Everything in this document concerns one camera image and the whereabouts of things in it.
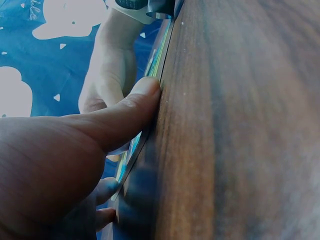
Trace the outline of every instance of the wood grain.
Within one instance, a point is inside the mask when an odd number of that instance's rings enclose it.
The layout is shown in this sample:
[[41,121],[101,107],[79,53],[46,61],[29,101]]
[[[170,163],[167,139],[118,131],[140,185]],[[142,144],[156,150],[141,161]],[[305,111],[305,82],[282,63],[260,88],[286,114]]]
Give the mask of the wood grain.
[[161,85],[140,239],[319,239],[320,1],[185,0]]

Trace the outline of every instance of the finger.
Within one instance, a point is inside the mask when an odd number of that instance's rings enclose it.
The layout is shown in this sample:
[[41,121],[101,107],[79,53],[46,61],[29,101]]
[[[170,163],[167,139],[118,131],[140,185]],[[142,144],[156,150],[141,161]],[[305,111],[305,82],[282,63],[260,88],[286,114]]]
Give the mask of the finger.
[[116,218],[116,210],[113,208],[103,208],[95,212],[95,230],[101,231],[106,225],[112,223]]
[[101,179],[96,186],[96,205],[104,204],[118,188],[118,181],[114,177]]
[[116,105],[66,119],[73,128],[90,136],[105,153],[109,153],[134,138],[151,121],[160,93],[159,81],[144,77]]
[[99,97],[93,84],[88,86],[84,84],[78,100],[78,108],[81,114],[94,112],[100,109],[105,109],[107,105]]
[[99,89],[97,89],[97,91],[108,107],[111,107],[124,99],[122,87],[116,80],[109,80],[106,84],[98,87]]
[[120,155],[125,151],[128,151],[130,147],[130,142],[127,142],[126,144],[124,144],[123,146],[119,147],[116,150],[110,151],[108,154],[109,155]]

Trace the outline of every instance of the watch strap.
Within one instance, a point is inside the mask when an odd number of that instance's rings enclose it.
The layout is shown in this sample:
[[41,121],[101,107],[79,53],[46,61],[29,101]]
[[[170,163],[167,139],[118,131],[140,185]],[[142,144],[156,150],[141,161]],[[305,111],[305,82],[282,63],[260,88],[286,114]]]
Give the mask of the watch strap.
[[147,12],[148,12],[148,6],[144,6],[140,9],[128,9],[125,7],[122,7],[120,5],[117,4],[116,0],[109,0],[108,1],[108,5],[110,8],[113,8],[143,24],[151,24],[154,19],[150,16],[147,16]]

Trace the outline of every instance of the blue fabric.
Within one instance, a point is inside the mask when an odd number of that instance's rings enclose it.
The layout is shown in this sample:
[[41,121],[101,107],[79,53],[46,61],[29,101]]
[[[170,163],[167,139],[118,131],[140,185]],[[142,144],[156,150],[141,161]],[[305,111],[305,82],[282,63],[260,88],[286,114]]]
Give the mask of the blue fabric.
[[[22,81],[31,87],[31,116],[76,114],[99,26],[94,26],[89,36],[36,39],[32,31],[46,22],[41,9],[44,1],[47,0],[0,0],[0,53],[7,53],[0,54],[0,67],[18,69]],[[140,36],[135,43],[137,79],[143,77],[160,25],[155,21],[145,26],[142,32],[146,37]],[[57,94],[60,101],[54,99]]]

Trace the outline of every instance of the fingernail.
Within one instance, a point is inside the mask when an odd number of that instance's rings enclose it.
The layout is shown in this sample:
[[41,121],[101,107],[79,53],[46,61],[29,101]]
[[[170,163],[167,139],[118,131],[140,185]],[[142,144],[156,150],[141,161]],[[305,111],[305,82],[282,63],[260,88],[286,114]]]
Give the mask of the fingernail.
[[108,182],[108,185],[107,185],[108,189],[110,189],[111,192],[117,191],[118,186],[119,186],[119,183],[118,183],[118,181],[116,179],[114,179],[113,181]]
[[154,77],[143,77],[133,87],[131,94],[152,96],[160,91],[159,80]]

